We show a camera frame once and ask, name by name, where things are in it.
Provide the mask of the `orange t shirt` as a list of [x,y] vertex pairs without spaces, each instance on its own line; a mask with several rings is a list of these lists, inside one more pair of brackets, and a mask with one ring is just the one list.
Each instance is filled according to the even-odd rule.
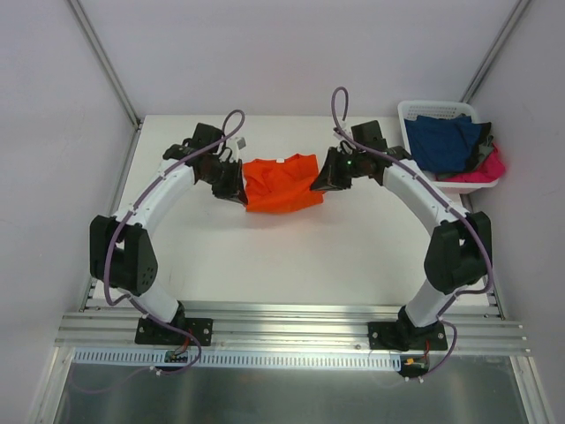
[[286,159],[254,159],[243,165],[248,213],[288,214],[320,205],[323,192],[311,184],[319,175],[316,155]]

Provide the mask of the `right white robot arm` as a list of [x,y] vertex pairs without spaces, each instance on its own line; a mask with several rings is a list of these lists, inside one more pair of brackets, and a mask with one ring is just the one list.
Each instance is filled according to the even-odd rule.
[[430,236],[424,259],[426,279],[392,322],[370,322],[373,349],[400,352],[444,351],[441,316],[462,295],[475,294],[476,284],[492,275],[492,231],[489,217],[455,204],[426,177],[402,147],[389,147],[378,121],[334,128],[339,140],[328,150],[314,192],[347,190],[355,178],[370,178],[394,194]]

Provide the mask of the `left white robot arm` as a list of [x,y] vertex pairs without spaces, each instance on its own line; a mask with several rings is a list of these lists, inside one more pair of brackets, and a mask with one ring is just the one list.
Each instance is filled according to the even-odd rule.
[[152,236],[169,210],[198,182],[215,198],[247,204],[241,150],[245,139],[199,123],[191,137],[168,147],[138,197],[89,226],[89,268],[107,304],[129,302],[141,313],[138,345],[208,346],[212,320],[190,318],[183,303],[158,280]]

